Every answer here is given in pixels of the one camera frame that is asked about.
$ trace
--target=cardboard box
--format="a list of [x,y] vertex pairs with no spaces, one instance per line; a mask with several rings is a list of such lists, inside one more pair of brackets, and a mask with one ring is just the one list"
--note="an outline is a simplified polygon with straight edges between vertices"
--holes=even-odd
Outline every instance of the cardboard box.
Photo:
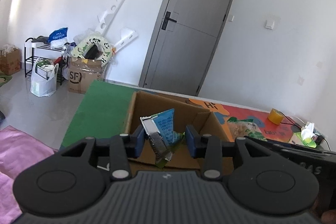
[[[215,114],[209,109],[200,108],[181,101],[165,98],[147,92],[135,92],[130,102],[126,133],[133,133],[140,125],[140,117],[150,116],[168,109],[174,108],[174,131],[182,133],[188,124],[192,124],[199,134],[212,134],[224,141],[228,138],[216,118]],[[155,154],[147,140],[143,147],[142,154],[137,159],[129,159],[134,164],[132,172],[137,170],[155,170]],[[173,155],[164,170],[200,170],[203,159],[193,159],[187,146],[183,144]],[[230,174],[233,171],[231,158],[223,158],[223,173]]]
[[89,60],[72,57],[69,67],[68,90],[75,93],[86,93],[94,80],[104,78],[104,69],[100,60]]
[[0,70],[6,75],[12,75],[20,71],[20,50],[16,48],[13,52],[9,52],[4,55],[4,52],[0,52]]

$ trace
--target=gray door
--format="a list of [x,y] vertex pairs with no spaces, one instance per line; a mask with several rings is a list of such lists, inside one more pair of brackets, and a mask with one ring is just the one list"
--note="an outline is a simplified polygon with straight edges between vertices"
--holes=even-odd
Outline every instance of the gray door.
[[230,0],[169,0],[145,86],[197,95]]

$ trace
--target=pink fabric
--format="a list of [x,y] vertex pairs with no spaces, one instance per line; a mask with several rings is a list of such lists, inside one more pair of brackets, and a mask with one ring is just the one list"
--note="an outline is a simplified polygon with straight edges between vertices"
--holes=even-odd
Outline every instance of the pink fabric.
[[9,224],[21,214],[12,193],[14,179],[53,153],[52,148],[14,127],[0,131],[0,224]]

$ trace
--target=yellow tape roll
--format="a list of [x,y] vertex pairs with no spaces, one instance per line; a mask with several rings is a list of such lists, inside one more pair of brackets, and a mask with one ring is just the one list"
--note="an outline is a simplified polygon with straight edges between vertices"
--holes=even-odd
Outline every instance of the yellow tape roll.
[[284,115],[274,108],[271,110],[270,114],[268,115],[268,119],[272,123],[275,123],[277,125],[279,125],[282,122],[283,118],[284,118]]

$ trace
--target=black door handle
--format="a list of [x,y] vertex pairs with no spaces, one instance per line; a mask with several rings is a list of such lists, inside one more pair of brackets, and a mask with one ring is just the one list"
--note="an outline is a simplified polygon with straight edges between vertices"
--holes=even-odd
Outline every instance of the black door handle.
[[170,18],[170,14],[171,12],[166,12],[166,16],[165,19],[163,20],[163,24],[162,24],[162,30],[165,30],[167,28],[167,24],[168,24],[168,20],[172,21],[172,22],[177,22],[175,19]]

